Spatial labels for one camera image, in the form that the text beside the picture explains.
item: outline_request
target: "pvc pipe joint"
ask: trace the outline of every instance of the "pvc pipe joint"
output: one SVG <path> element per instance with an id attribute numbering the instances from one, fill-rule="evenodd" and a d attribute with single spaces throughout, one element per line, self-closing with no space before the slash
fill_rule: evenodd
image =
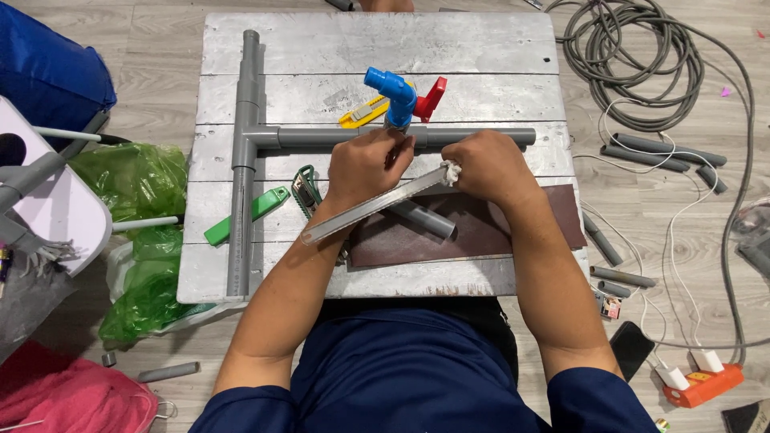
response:
<path id="1" fill-rule="evenodd" d="M 380 71 L 370 66 L 367 74 L 363 76 L 363 84 L 390 99 L 386 117 L 391 125 L 403 128 L 412 122 L 417 92 L 403 78 L 391 71 Z"/>

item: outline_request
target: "orange power strip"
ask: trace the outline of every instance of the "orange power strip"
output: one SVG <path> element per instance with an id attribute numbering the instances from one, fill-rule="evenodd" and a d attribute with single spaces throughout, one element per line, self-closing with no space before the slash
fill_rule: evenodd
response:
<path id="1" fill-rule="evenodd" d="M 679 391 L 668 386 L 663 387 L 663 394 L 674 406 L 680 408 L 694 408 L 701 403 L 730 391 L 743 382 L 742 366 L 739 364 L 723 364 L 724 370 L 718 373 L 710 371 L 696 371 L 687 376 L 690 387 Z"/>

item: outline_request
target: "hand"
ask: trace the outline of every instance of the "hand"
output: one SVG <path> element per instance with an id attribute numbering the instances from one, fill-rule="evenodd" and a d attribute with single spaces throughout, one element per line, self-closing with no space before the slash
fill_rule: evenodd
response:
<path id="1" fill-rule="evenodd" d="M 489 200 L 505 213 L 543 191 L 516 143 L 497 131 L 479 131 L 444 147 L 441 156 L 462 167 L 455 188 Z"/>
<path id="2" fill-rule="evenodd" d="M 393 189 L 412 163 L 414 141 L 379 128 L 334 146 L 323 203 L 339 213 Z"/>
<path id="3" fill-rule="evenodd" d="M 414 12 L 412 0 L 359 0 L 364 12 Z"/>

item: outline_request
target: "blue bag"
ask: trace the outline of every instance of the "blue bag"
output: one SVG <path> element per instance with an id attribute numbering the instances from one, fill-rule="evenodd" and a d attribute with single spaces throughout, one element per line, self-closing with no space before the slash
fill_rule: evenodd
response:
<path id="1" fill-rule="evenodd" d="M 0 95 L 33 125 L 82 131 L 117 101 L 104 62 L 92 47 L 54 32 L 0 2 Z M 68 139 L 47 138 L 61 150 Z"/>

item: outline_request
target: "pink towel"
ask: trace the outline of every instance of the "pink towel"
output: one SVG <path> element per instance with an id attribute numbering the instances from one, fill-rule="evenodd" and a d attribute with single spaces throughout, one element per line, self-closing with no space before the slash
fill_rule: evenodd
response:
<path id="1" fill-rule="evenodd" d="M 138 433 L 158 399 L 120 371 L 25 342 L 0 365 L 0 428 L 44 420 L 20 433 Z"/>

